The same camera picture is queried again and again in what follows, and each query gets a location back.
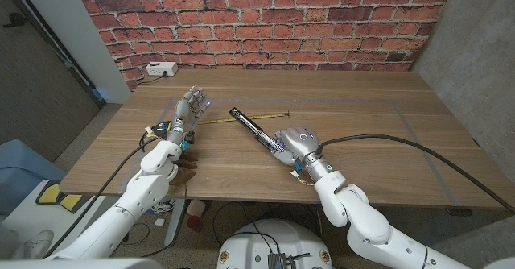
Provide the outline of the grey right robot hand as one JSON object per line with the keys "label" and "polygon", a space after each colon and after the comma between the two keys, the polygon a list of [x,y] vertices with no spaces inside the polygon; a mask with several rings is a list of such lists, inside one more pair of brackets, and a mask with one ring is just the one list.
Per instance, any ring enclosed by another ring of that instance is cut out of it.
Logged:
{"label": "grey right robot hand", "polygon": [[300,163],[315,183],[333,172],[327,160],[316,152],[319,140],[310,128],[289,127],[280,130],[274,134],[274,142],[282,151],[274,151],[273,155],[285,165]]}

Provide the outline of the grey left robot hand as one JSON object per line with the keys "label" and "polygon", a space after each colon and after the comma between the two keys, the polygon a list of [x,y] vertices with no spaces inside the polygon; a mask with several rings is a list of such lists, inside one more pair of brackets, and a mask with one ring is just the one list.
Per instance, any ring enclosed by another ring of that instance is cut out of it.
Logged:
{"label": "grey left robot hand", "polygon": [[175,107],[171,129],[167,132],[167,141],[176,144],[183,140],[191,142],[199,119],[210,105],[204,89],[192,86]]}

